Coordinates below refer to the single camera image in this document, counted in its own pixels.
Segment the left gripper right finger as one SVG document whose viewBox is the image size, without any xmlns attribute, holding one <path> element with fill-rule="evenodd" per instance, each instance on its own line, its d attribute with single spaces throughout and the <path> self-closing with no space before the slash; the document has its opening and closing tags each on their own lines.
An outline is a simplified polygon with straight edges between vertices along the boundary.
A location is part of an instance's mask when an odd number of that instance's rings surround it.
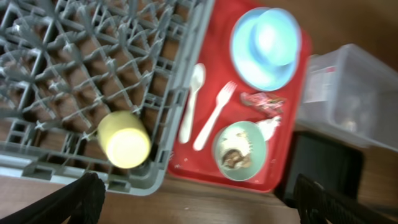
<svg viewBox="0 0 398 224">
<path fill-rule="evenodd" d="M 301 224 L 397 224 L 303 174 L 297 177 L 294 199 Z"/>
</svg>

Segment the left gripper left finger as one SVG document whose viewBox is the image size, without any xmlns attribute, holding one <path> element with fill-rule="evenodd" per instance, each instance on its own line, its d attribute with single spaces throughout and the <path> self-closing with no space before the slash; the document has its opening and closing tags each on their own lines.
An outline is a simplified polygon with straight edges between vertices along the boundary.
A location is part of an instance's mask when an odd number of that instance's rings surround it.
<svg viewBox="0 0 398 224">
<path fill-rule="evenodd" d="M 1 219 L 1 223 L 97 223 L 106 187 L 94 172 L 84 174 L 39 201 Z"/>
</svg>

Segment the yellow plastic cup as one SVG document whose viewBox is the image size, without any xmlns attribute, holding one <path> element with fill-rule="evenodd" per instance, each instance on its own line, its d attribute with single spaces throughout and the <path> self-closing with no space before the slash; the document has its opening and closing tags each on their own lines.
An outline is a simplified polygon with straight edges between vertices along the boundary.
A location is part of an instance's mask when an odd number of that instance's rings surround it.
<svg viewBox="0 0 398 224">
<path fill-rule="evenodd" d="M 97 127 L 98 142 L 112 165 L 132 169 L 150 154 L 150 137 L 141 120 L 130 111 L 107 114 Z"/>
</svg>

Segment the white tissue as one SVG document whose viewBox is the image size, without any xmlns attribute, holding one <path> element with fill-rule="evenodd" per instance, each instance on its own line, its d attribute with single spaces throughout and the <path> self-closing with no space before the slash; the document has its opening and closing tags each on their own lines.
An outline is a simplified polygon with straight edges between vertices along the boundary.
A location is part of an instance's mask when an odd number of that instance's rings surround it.
<svg viewBox="0 0 398 224">
<path fill-rule="evenodd" d="M 275 116 L 273 118 L 258 121 L 256 123 L 265 141 L 268 141 L 271 137 L 273 137 L 277 127 L 280 126 L 281 119 L 281 116 Z"/>
</svg>

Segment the mint green bowl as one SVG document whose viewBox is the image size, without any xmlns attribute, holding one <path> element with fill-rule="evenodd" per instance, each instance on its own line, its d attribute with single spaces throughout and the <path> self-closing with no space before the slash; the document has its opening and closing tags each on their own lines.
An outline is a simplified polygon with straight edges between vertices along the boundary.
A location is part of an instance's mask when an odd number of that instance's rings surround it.
<svg viewBox="0 0 398 224">
<path fill-rule="evenodd" d="M 248 139 L 252 143 L 251 159 L 252 165 L 248 168 L 229 170 L 221 165 L 220 143 L 222 138 L 230 131 L 243 130 L 247 132 Z M 239 121 L 224 128 L 215 137 L 213 143 L 213 157 L 220 172 L 227 179 L 242 182 L 254 177 L 262 169 L 265 164 L 267 156 L 267 143 L 257 126 L 257 124 L 250 121 Z"/>
</svg>

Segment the food scraps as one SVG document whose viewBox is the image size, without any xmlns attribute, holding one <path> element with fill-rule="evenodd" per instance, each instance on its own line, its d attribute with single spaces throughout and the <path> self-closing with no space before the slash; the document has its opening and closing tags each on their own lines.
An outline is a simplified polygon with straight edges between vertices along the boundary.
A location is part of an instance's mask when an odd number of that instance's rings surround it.
<svg viewBox="0 0 398 224">
<path fill-rule="evenodd" d="M 221 165 L 225 169 L 237 170 L 252 165 L 252 143 L 246 131 L 235 130 L 227 133 L 221 140 Z"/>
</svg>

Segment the red snack wrapper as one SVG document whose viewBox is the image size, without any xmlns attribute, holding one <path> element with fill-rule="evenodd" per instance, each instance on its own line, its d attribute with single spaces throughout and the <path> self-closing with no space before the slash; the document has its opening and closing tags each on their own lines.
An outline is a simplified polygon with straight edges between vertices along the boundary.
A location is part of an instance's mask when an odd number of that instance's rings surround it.
<svg viewBox="0 0 398 224">
<path fill-rule="evenodd" d="M 241 102 L 255 110 L 263 113 L 267 118 L 273 118 L 283 113 L 285 99 L 272 93 L 253 93 L 243 92 L 240 94 Z"/>
</svg>

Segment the white plastic spoon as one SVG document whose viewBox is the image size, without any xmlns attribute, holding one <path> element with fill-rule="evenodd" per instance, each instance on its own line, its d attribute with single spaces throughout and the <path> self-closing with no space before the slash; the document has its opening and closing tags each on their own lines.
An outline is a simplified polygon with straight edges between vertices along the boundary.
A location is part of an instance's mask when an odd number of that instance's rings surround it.
<svg viewBox="0 0 398 224">
<path fill-rule="evenodd" d="M 190 81 L 190 94 L 187 100 L 187 106 L 184 117 L 180 126 L 178 140 L 182 144 L 186 144 L 190 140 L 193 127 L 193 117 L 195 113 L 195 105 L 197 94 L 205 83 L 206 69 L 204 64 L 198 63 L 193 68 L 193 74 Z"/>
</svg>

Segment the light blue bowl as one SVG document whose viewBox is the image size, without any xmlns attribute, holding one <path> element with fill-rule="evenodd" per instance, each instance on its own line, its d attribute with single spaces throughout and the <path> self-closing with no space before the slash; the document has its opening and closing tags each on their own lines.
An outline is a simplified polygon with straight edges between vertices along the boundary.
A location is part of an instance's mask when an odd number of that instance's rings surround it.
<svg viewBox="0 0 398 224">
<path fill-rule="evenodd" d="M 295 17 L 281 8 L 270 8 L 255 18 L 252 37 L 258 54 L 275 66 L 295 61 L 301 46 Z"/>
</svg>

